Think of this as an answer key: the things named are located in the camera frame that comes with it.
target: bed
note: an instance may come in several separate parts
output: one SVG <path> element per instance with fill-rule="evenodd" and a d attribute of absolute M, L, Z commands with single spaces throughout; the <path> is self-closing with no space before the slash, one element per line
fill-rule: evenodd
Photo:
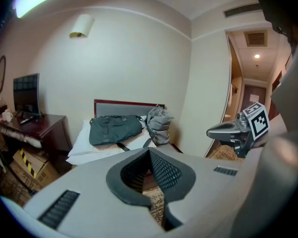
<path fill-rule="evenodd" d="M 94 100 L 94 118 L 100 116 L 126 116 L 137 115 L 146 116 L 148 112 L 157 104 L 153 103 L 139 103 L 139 102 L 125 102 L 125 101 L 110 101 L 110 100 Z M 80 131 L 73 149 L 69 152 L 67 162 L 72 165 L 81 165 L 90 161 L 103 159 L 124 152 L 117 145 L 106 145 L 100 147 L 93 147 L 89 143 L 90 125 L 88 120 L 83 121 L 82 130 Z M 144 128 L 143 132 L 132 139 L 129 139 L 126 145 L 129 149 L 142 148 L 142 140 L 149 137 L 148 131 Z M 171 144 L 156 146 L 153 142 L 149 147 L 159 147 L 175 151 L 176 149 Z"/>

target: remote control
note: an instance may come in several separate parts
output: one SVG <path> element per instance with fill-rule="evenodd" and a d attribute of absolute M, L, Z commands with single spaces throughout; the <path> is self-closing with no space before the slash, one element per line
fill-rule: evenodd
<path fill-rule="evenodd" d="M 29 118 L 27 118 L 27 119 L 24 119 L 23 121 L 20 122 L 20 125 L 23 125 L 23 124 L 25 124 L 25 123 L 27 123 L 27 122 L 33 120 L 34 118 L 35 118 L 35 117 L 29 117 Z"/>

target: cardboard box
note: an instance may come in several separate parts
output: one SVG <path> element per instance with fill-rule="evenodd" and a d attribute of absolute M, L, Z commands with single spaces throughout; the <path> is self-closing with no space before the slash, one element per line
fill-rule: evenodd
<path fill-rule="evenodd" d="M 39 156 L 21 149 L 21 151 L 17 151 L 14 154 L 13 159 L 42 187 L 49 185 L 60 177 L 46 156 Z"/>

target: wooden headboard frame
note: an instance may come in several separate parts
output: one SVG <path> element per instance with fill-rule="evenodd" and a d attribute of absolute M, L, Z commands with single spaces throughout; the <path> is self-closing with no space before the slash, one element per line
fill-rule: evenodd
<path fill-rule="evenodd" d="M 134 106 L 150 106 L 150 107 L 155 107 L 157 105 L 154 103 L 142 103 L 142 102 L 94 100 L 94 118 L 97 117 L 97 114 L 96 114 L 96 104 L 97 103 L 123 104 L 123 105 L 134 105 Z M 158 104 L 158 105 L 160 107 L 165 108 L 164 104 Z"/>

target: headboard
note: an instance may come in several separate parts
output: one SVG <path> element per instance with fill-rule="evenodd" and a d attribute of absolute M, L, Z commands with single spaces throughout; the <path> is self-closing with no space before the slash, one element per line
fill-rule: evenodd
<path fill-rule="evenodd" d="M 146 116 L 156 105 L 157 104 L 141 102 L 94 100 L 94 117 L 127 115 Z"/>

